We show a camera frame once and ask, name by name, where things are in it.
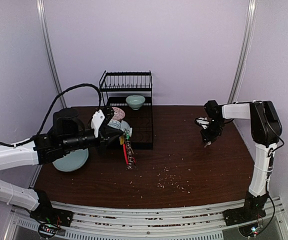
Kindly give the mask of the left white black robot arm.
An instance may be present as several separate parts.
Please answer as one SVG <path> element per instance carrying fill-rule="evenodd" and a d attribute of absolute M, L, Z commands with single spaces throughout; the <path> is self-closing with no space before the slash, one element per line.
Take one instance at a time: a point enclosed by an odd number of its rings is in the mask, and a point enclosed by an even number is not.
<path fill-rule="evenodd" d="M 34 135 L 26 143 L 4 146 L 0 143 L 0 171 L 21 166 L 53 163 L 72 151 L 107 146 L 124 132 L 109 126 L 114 116 L 111 107 L 96 111 L 86 129 L 74 108 L 64 108 L 53 114 L 52 127 L 46 134 Z M 56 218 L 47 194 L 41 190 L 25 189 L 0 180 L 0 202 L 37 213 L 45 222 Z"/>

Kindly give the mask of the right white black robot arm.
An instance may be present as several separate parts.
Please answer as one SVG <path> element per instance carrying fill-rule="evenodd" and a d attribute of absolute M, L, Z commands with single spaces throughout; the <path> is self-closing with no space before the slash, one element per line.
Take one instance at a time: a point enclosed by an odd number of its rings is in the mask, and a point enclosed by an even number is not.
<path fill-rule="evenodd" d="M 269 198 L 269 181 L 273 172 L 275 152 L 279 149 L 282 124 L 272 101 L 249 101 L 219 105 L 209 100 L 204 105 L 207 117 L 198 117 L 195 124 L 205 146 L 214 143 L 224 126 L 233 120 L 249 120 L 255 143 L 255 162 L 252 180 L 240 210 L 243 220 L 252 220 Z"/>

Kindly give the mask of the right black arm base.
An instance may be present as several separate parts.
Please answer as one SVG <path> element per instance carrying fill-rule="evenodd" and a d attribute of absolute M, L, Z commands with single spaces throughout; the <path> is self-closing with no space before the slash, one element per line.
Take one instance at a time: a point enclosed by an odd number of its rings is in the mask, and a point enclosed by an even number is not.
<path fill-rule="evenodd" d="M 261 196 L 254 196 L 247 191 L 242 207 L 227 209 L 222 213 L 226 226 L 243 224 L 255 221 L 258 217 L 265 217 L 264 206 L 268 198 L 269 195 L 267 193 Z"/>

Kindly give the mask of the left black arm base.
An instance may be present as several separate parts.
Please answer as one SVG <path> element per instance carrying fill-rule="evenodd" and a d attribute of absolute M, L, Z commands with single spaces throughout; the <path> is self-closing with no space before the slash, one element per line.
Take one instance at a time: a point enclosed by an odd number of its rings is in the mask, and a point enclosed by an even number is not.
<path fill-rule="evenodd" d="M 34 190 L 34 192 L 37 193 L 38 206 L 35 210 L 30 211 L 31 218 L 57 227 L 71 226 L 73 218 L 72 211 L 54 208 L 46 192 L 43 190 Z"/>

